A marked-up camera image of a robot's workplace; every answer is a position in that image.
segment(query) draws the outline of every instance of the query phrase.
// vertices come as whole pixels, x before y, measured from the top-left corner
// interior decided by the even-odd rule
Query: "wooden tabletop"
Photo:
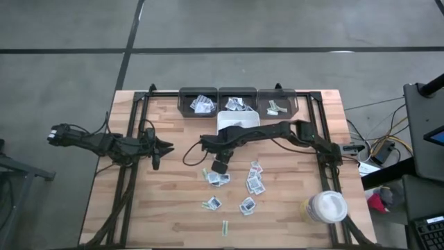
[[[349,143],[350,136],[339,91],[319,91],[323,95],[332,141],[338,144]],[[126,134],[133,93],[116,92],[110,115],[110,129],[113,133]],[[309,121],[307,102],[304,99],[298,102],[300,110],[293,119]],[[215,134],[216,118],[185,119],[176,106],[177,97],[150,98],[148,119],[154,123],[157,136],[174,143],[175,149],[161,159],[158,171],[151,167],[151,159],[139,163],[127,247],[331,246],[327,226],[307,224],[299,214],[302,201],[322,192],[314,155],[285,151],[270,140],[250,142],[234,150],[228,168],[231,181],[221,187],[212,187],[204,180],[201,170],[206,168],[211,171],[213,156],[208,155],[202,164],[195,167],[184,165],[182,157],[198,141],[199,135]],[[138,110],[133,136],[137,134],[140,112],[141,108]],[[261,120],[261,125],[275,122],[278,120]],[[295,147],[284,140],[278,141],[293,149],[312,150]],[[204,152],[196,147],[188,155],[187,162],[195,163],[203,156]],[[245,180],[250,162],[254,160],[259,161],[264,168],[262,180],[266,191],[258,196],[252,195],[257,202],[255,213],[244,217],[239,211],[239,204],[250,196]],[[98,169],[110,163],[109,158],[102,158]],[[351,218],[366,237],[375,242],[357,165],[344,162],[340,168],[339,178]],[[91,239],[110,214],[118,173],[117,166],[111,167],[95,178],[80,243]],[[216,211],[201,208],[202,202],[214,195],[223,205]],[[116,239],[120,236],[121,218],[117,224]],[[222,236],[223,220],[229,221],[227,237]]]

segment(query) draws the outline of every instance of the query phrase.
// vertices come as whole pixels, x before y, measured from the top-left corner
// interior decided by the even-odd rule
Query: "computer monitor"
[[[432,132],[426,133],[424,135],[424,140],[444,146],[444,126],[441,126]]]

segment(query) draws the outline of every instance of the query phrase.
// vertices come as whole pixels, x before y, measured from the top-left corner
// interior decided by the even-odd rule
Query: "keyboard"
[[[437,215],[413,222],[418,244],[423,250],[444,249],[444,215]]]

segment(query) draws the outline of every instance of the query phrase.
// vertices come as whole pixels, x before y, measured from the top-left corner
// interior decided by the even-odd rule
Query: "concrete floor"
[[[124,48],[137,0],[0,0],[0,49]],[[443,46],[433,0],[147,0],[135,47]],[[37,180],[12,249],[75,246],[97,157],[46,143],[51,125],[94,130],[109,110],[123,56],[0,55],[0,138],[6,153],[56,171]],[[132,55],[123,89],[254,86],[340,89],[345,108],[402,96],[443,73],[444,52]],[[363,134],[403,103],[347,111]],[[398,114],[401,119],[405,112]],[[389,128],[389,119],[370,135]],[[409,142],[409,132],[399,136]],[[374,216],[378,242],[404,229]]]

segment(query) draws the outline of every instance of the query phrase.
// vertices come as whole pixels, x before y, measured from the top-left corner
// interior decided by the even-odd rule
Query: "red object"
[[[381,196],[379,194],[374,194],[367,200],[368,207],[374,208],[381,213],[387,213],[384,204],[382,204]]]

